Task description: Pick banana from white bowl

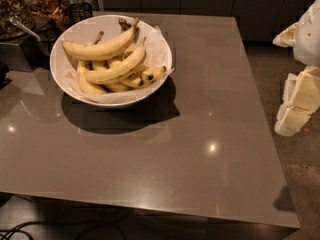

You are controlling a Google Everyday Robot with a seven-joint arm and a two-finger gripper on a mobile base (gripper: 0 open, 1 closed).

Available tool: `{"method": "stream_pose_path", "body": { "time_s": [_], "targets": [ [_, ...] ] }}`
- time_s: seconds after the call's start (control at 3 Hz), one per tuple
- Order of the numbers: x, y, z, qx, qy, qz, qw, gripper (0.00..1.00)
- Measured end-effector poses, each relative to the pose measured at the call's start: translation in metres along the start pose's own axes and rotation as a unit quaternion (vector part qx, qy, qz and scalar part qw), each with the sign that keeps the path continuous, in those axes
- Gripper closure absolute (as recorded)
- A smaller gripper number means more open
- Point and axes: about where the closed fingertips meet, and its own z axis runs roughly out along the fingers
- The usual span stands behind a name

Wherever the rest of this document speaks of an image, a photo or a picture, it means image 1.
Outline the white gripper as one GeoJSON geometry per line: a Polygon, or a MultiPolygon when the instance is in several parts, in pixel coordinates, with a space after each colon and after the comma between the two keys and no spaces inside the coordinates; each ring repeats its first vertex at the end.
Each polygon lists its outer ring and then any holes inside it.
{"type": "Polygon", "coordinates": [[[290,73],[282,99],[274,130],[282,136],[293,136],[320,107],[320,67],[307,66],[298,75],[290,73]]]}

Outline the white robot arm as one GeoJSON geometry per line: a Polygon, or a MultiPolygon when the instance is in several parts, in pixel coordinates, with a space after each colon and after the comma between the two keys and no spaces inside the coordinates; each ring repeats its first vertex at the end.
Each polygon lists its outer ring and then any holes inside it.
{"type": "Polygon", "coordinates": [[[292,47],[294,59],[305,65],[298,75],[288,75],[274,126],[277,134],[290,137],[320,108],[320,0],[278,34],[273,44],[292,47]]]}

